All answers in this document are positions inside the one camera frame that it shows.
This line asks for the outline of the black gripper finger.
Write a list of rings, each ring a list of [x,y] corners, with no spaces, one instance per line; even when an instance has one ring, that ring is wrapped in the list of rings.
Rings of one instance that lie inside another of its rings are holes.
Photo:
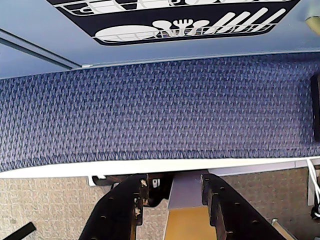
[[[80,240],[135,240],[143,223],[143,205],[149,197],[147,174],[127,177],[95,205]]]
[[[215,174],[201,175],[202,204],[218,240],[283,240],[241,194]]]

